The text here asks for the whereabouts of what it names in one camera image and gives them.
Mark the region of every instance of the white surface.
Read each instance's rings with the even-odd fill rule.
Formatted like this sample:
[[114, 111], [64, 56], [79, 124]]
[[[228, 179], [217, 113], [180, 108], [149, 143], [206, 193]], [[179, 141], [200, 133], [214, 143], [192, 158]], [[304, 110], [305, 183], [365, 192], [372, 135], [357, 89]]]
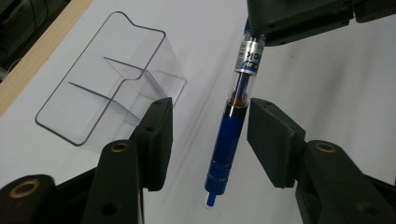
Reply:
[[[247, 17], [246, 1], [95, 0], [32, 82], [0, 119], [0, 187], [24, 175], [56, 183], [96, 165], [35, 125], [35, 114], [106, 17], [164, 30], [189, 84], [175, 110], [174, 147], [165, 186], [145, 192], [147, 223], [302, 223], [294, 189], [274, 189], [246, 140], [244, 126], [229, 184], [205, 209], [205, 175]], [[342, 147], [367, 175], [396, 176], [396, 17], [266, 48], [252, 95], [277, 104], [306, 131]]]

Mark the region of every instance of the clear plastic container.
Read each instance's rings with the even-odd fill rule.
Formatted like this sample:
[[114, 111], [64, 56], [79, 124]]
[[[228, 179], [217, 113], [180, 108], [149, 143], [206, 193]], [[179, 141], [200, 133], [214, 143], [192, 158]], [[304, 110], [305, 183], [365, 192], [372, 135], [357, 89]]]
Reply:
[[153, 101], [172, 97], [175, 105], [186, 84], [165, 32], [114, 12], [35, 122], [74, 146], [100, 151], [129, 138]]

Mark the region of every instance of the pen barrel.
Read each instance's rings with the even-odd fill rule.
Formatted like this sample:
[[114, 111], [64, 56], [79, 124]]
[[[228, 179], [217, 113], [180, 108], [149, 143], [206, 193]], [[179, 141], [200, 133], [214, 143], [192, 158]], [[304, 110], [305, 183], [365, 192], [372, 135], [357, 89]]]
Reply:
[[246, 106], [226, 105], [205, 182], [205, 189], [210, 193], [217, 195], [224, 193], [246, 111]]

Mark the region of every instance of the pen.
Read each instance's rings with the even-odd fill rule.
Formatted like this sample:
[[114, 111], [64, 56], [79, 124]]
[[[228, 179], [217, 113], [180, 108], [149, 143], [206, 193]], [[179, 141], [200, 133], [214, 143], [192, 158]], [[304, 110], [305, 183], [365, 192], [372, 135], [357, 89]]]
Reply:
[[226, 101], [218, 138], [206, 176], [208, 191], [206, 205], [212, 207], [217, 195], [224, 193], [233, 164], [239, 136], [248, 109], [250, 93], [259, 70], [265, 36], [251, 36], [249, 22], [245, 27], [244, 39], [239, 49], [234, 78]]

